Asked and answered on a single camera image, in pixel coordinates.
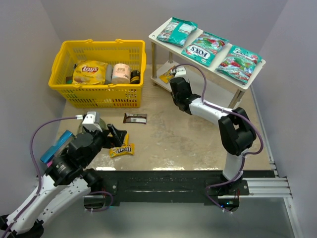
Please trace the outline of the black and yellow can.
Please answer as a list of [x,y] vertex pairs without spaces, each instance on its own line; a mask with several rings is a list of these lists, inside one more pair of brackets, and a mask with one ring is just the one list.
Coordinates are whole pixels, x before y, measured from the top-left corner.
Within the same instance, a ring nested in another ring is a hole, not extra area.
[[140,72],[138,70],[131,71],[130,84],[139,84],[139,83],[140,83]]

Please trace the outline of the green round melon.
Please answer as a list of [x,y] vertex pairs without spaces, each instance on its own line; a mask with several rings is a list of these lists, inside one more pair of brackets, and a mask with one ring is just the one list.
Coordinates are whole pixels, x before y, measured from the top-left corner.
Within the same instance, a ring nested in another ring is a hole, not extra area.
[[107,129],[107,125],[105,123],[105,121],[103,119],[99,119],[99,126],[102,130],[106,130]]

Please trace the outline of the teal candy bag back side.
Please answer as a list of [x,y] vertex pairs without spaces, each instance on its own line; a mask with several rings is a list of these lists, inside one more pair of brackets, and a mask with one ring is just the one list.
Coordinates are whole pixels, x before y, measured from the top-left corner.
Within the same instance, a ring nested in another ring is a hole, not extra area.
[[179,47],[183,47],[189,35],[198,28],[198,24],[172,17],[170,22],[158,34],[157,39]]

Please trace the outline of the grey pouch in basket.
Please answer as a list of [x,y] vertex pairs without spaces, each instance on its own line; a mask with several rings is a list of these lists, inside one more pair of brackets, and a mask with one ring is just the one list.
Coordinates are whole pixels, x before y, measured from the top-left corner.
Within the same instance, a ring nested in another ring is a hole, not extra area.
[[112,72],[113,72],[113,66],[111,64],[108,64],[106,67],[105,85],[111,84]]

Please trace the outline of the yellow plastic shopping basket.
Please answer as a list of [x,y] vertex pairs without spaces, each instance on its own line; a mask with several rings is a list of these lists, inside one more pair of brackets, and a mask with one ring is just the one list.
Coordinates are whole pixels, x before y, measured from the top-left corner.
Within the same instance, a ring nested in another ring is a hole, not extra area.
[[[138,108],[147,65],[145,46],[143,40],[65,41],[53,62],[48,85],[76,108]],[[140,83],[96,86],[68,84],[66,78],[80,60],[97,60],[112,66],[126,64],[140,72]]]

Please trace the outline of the pink cylindrical container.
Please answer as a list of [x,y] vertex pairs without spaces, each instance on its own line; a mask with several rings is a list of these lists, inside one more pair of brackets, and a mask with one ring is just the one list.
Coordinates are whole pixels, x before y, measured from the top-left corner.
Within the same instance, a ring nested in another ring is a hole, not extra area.
[[118,63],[113,67],[111,83],[112,84],[130,84],[131,68],[130,66]]

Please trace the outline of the Fox's mint blossom candy bag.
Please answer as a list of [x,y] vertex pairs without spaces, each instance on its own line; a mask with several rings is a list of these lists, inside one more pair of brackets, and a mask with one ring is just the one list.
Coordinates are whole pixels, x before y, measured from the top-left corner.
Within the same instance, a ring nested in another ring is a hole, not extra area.
[[228,39],[203,31],[181,54],[204,66],[210,66],[216,55],[228,43]]

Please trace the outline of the yellow Lays chips bag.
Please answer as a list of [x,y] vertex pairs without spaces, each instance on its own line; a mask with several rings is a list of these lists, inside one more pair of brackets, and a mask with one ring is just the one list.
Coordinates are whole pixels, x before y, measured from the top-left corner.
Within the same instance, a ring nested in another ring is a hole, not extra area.
[[82,60],[77,62],[72,75],[72,84],[105,84],[107,66],[107,63],[97,60]]

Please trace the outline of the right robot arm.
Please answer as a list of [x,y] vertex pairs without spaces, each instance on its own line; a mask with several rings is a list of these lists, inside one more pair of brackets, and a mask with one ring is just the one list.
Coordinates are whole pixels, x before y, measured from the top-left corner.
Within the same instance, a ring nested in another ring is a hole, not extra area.
[[222,171],[224,178],[221,183],[209,185],[208,188],[225,186],[238,180],[243,174],[245,156],[257,137],[245,111],[242,108],[220,108],[202,101],[202,97],[192,93],[190,83],[182,77],[172,79],[170,86],[173,102],[181,111],[218,125],[222,145],[227,151]]

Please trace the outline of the brown chocolate bar wrapper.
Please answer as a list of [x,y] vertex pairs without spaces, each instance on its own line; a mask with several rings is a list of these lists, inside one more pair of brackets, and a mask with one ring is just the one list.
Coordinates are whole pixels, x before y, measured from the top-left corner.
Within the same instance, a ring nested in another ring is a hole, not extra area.
[[125,113],[123,123],[147,123],[147,114],[129,114]]

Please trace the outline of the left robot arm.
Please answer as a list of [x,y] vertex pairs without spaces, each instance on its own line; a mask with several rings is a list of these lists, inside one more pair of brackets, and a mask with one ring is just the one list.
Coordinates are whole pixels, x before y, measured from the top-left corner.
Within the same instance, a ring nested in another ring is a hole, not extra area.
[[39,238],[44,224],[77,199],[103,192],[103,179],[87,166],[102,149],[122,146],[125,130],[113,124],[74,135],[67,130],[41,158],[47,164],[39,184],[29,197],[9,215],[0,218],[3,237]]

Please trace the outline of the yellow M&M's bag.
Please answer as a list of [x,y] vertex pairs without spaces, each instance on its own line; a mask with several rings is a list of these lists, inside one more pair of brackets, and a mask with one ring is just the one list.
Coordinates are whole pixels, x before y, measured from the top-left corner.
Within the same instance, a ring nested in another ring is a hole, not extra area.
[[129,134],[126,133],[123,139],[123,145],[129,144]]
[[171,67],[167,72],[163,73],[159,79],[164,82],[165,84],[168,84],[171,79],[175,77],[176,74],[176,68]]
[[111,158],[122,155],[134,155],[134,143],[109,149],[109,156]]

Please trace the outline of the white two-tier shelf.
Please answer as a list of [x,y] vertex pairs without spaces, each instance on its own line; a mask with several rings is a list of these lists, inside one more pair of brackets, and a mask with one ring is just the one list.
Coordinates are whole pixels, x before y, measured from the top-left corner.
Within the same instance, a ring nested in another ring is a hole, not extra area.
[[[162,42],[157,39],[158,34],[168,25],[169,22],[170,20],[167,20],[149,35],[149,40],[151,41],[152,46],[151,80],[153,84],[158,85],[169,92],[171,91],[170,85],[159,79],[159,76],[166,73],[173,66],[179,65],[179,63],[173,59],[174,56],[177,56],[185,60],[186,63],[191,63],[205,72],[207,78],[205,99],[207,101],[223,107],[237,107],[241,102],[242,96],[250,88],[251,84],[256,79],[256,76],[266,64],[266,61],[262,59],[260,62],[258,62],[249,81],[246,84],[243,84],[238,80],[216,71],[217,66],[224,61],[225,57],[232,48],[232,44],[229,43],[225,45],[223,49],[215,56],[209,67],[204,66],[193,59],[182,55],[181,52],[183,49],[181,47]],[[168,61],[166,61],[159,69],[157,69],[157,47],[159,47],[159,49],[168,50],[169,52]]]

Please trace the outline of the blue box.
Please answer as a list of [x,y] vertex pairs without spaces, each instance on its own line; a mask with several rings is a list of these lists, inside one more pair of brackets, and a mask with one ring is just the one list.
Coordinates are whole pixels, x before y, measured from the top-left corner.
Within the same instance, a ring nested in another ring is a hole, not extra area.
[[75,136],[71,131],[66,130],[55,144],[41,156],[40,161],[48,164],[53,158],[57,157],[63,151],[74,137]]

